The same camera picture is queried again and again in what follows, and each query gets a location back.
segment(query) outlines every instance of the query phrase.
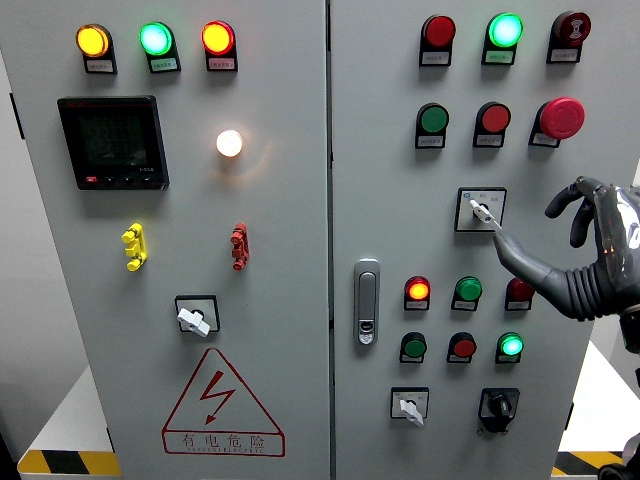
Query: electrical hazard symbol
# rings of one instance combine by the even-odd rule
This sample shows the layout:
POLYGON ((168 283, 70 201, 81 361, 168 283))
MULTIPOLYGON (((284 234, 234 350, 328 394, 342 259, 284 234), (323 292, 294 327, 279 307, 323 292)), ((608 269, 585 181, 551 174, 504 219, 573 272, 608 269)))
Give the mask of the electrical hazard symbol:
POLYGON ((165 452, 284 457, 284 433, 237 370, 209 348, 162 429, 165 452))

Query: power meter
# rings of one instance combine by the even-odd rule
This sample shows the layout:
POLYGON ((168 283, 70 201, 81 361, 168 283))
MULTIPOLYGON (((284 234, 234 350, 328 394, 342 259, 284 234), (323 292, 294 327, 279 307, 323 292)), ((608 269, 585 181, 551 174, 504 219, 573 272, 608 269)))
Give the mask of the power meter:
POLYGON ((155 97, 66 97, 58 110, 78 188, 169 185, 155 97))

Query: yellow indicator light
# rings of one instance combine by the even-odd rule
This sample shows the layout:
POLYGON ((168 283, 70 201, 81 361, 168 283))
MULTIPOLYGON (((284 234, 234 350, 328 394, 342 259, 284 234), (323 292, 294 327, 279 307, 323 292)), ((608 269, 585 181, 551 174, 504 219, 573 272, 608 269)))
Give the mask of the yellow indicator light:
POLYGON ((225 157, 235 157, 242 150, 242 135, 235 130, 225 130, 218 135, 216 148, 225 157))
POLYGON ((233 48, 233 30, 220 20, 207 23, 202 29, 202 44, 213 55, 224 55, 233 48))
POLYGON ((76 33, 76 44, 87 57, 101 57, 109 50, 109 37, 97 25, 84 25, 76 33))

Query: illuminated green light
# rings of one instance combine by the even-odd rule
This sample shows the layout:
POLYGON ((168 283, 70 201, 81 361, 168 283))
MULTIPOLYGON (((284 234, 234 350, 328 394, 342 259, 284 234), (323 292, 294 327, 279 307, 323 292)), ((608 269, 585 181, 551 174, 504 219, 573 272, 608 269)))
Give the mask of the illuminated green light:
POLYGON ((499 340, 500 351, 505 355, 518 355, 524 348, 522 338, 517 333, 506 333, 499 340))
POLYGON ((489 25, 489 38, 497 47, 512 47, 522 36, 522 20, 515 13, 501 13, 489 25))
POLYGON ((140 43, 149 55, 164 55, 173 43, 173 36, 166 25, 153 22, 147 23, 140 30, 140 43))

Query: metallic robot arm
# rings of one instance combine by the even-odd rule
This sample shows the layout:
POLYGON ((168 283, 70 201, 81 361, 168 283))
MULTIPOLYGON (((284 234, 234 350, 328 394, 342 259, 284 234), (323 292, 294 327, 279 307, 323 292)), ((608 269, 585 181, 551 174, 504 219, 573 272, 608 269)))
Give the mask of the metallic robot arm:
POLYGON ((560 313, 580 321, 617 313, 627 350, 640 353, 640 190, 578 179, 551 201, 545 214, 558 217, 583 198, 570 243, 582 246, 591 221, 597 260, 562 271, 526 253, 516 238, 497 230, 494 244, 502 265, 535 288, 560 313))

